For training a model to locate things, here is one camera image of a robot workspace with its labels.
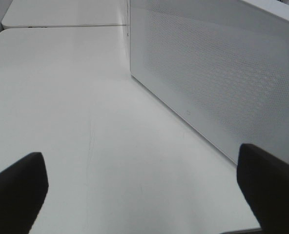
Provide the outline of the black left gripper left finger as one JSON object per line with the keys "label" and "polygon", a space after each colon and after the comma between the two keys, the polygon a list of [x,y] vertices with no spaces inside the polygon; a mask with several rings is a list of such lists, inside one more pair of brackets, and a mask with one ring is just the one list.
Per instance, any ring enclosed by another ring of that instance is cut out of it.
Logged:
{"label": "black left gripper left finger", "polygon": [[0,172],[0,234],[30,232],[49,188],[42,153],[30,153]]}

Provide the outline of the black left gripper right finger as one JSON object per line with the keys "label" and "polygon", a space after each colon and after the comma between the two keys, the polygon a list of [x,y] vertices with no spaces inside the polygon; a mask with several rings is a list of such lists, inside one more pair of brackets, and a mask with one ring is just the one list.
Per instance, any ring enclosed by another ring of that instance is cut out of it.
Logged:
{"label": "black left gripper right finger", "polygon": [[253,144],[242,144],[236,177],[263,232],[289,234],[289,164]]}

